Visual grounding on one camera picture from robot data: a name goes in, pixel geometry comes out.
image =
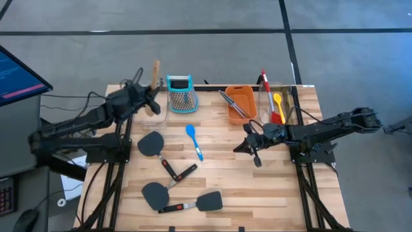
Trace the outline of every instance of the orange basket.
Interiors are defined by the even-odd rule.
[[[227,105],[229,122],[233,124],[245,124],[257,115],[255,97],[250,86],[229,86],[225,93],[247,114],[249,119],[244,119],[232,106]]]

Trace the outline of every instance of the cheese grater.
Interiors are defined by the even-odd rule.
[[[192,76],[168,75],[170,109],[176,113],[190,113],[198,109],[199,100],[193,88]]]

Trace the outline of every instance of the tongs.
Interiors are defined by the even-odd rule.
[[[219,90],[220,95],[227,101],[229,106],[232,106],[239,114],[243,117],[243,119],[249,119],[250,116],[244,110],[242,110],[234,101],[231,99],[226,93]]]

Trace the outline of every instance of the white paper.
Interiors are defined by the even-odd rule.
[[[74,158],[72,160],[77,165],[82,166],[82,167],[86,167],[86,156],[85,155],[83,155],[81,157]],[[78,197],[82,194],[83,185],[76,188],[76,186],[83,183],[82,181],[69,178],[65,175],[60,175],[60,176],[62,178],[64,196],[65,196],[66,200],[71,200],[71,199],[76,198],[76,197]]]

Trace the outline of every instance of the computer mouse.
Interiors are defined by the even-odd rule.
[[[32,232],[39,212],[36,209],[24,211],[14,224],[13,232]]]

